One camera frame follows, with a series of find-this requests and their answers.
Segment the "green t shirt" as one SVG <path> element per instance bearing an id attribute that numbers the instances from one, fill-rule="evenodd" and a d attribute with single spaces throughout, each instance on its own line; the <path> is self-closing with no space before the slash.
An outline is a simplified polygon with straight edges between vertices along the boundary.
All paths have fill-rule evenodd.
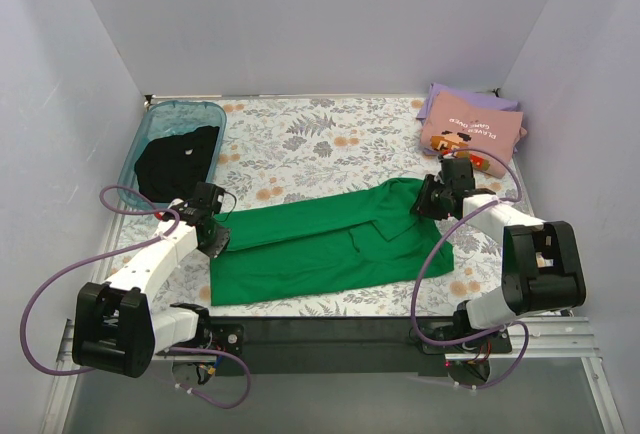
<path id="1" fill-rule="evenodd" d="M 226 250 L 210 263 L 212 305 L 231 306 L 411 281 L 441 239 L 410 213 L 422 182 L 392 178 L 367 190 L 236 212 Z M 427 271 L 454 268 L 444 244 Z"/>

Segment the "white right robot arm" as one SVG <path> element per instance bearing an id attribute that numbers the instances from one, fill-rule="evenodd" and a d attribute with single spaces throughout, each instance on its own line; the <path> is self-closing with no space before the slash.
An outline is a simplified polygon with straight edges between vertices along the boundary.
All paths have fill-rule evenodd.
<path id="1" fill-rule="evenodd" d="M 526 215 L 514 206 L 518 197 L 500 198 L 477 188 L 467 157 L 445 154 L 439 162 L 439 173 L 425 177 L 411 211 L 422 218 L 456 222 L 435 244 L 418 276 L 423 278 L 444 244 L 469 225 L 500 246 L 501 281 L 497 288 L 463 303 L 448 325 L 434 334 L 427 334 L 412 314 L 411 328 L 420 342 L 436 347 L 470 344 L 519 323 L 528 314 L 584 304 L 586 284 L 569 223 Z"/>

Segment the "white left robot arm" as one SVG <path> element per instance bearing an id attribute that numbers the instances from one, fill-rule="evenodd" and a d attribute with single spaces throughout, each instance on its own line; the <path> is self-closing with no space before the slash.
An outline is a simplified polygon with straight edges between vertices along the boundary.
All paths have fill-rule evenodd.
<path id="1" fill-rule="evenodd" d="M 151 303 L 193 252 L 214 259 L 226 249 L 231 230 L 216 220 L 226 194 L 215 184 L 199 182 L 189 199 L 154 209 L 154 237 L 103 283 L 81 288 L 72 343 L 76 364 L 137 378 L 159 352 L 212 344 L 207 308 L 177 303 L 153 313 Z"/>

